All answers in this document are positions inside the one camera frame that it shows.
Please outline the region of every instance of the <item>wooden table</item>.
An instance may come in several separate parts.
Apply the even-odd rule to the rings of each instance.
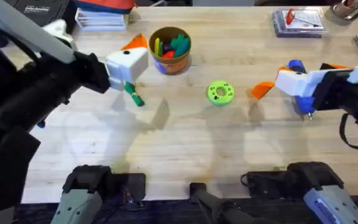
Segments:
[[[149,57],[137,80],[146,105],[138,108],[127,93],[100,95],[85,88],[68,106],[59,106],[45,129],[32,134],[42,144],[30,163],[23,202],[57,202],[76,166],[101,164],[114,172],[144,172],[146,200],[188,197],[190,182],[206,182],[219,197],[245,197],[239,182],[250,170],[282,169],[300,161],[329,164],[358,195],[358,151],[338,134],[343,111],[317,112],[302,120],[290,97],[277,89],[255,101],[247,91],[273,80],[277,68],[300,59],[308,70],[322,62],[358,65],[358,20],[348,26],[329,22],[322,39],[276,38],[273,7],[140,7],[126,32],[78,32],[79,50],[101,61],[136,34],[149,38],[164,26],[177,26],[192,39],[191,66],[176,76],[162,75]],[[6,49],[15,63],[28,61]],[[214,106],[206,87],[226,80],[235,90],[227,106]],[[347,134],[358,144],[358,126]]]

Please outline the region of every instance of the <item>green tape roll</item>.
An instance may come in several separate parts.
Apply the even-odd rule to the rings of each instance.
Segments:
[[[233,100],[234,88],[226,81],[215,81],[209,85],[206,95],[213,104],[223,106]]]

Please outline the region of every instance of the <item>pencil cup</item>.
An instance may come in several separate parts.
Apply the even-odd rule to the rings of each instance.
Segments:
[[[163,43],[170,43],[171,40],[176,38],[179,34],[183,34],[190,40],[189,49],[182,56],[175,57],[173,59],[164,59],[154,53],[153,49],[156,38],[159,38]],[[150,53],[153,55],[154,64],[157,69],[163,74],[174,75],[182,71],[188,65],[188,58],[191,49],[191,38],[184,30],[177,27],[163,27],[152,34],[149,40],[149,49]]]

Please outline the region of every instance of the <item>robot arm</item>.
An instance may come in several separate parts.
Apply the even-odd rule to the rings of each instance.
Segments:
[[[341,139],[350,147],[345,135],[346,120],[349,115],[356,119],[358,124],[358,68],[346,68],[323,64],[322,70],[310,73],[295,72],[280,69],[275,86],[290,96],[312,98],[311,107],[314,110],[343,109],[339,127]]]
[[[318,84],[323,81],[325,74],[328,72],[344,72],[352,70],[348,73],[347,82],[358,84],[358,68],[342,67],[340,69],[325,69],[311,71],[309,73],[299,73],[281,69],[278,71],[275,86],[290,96],[313,96]]]

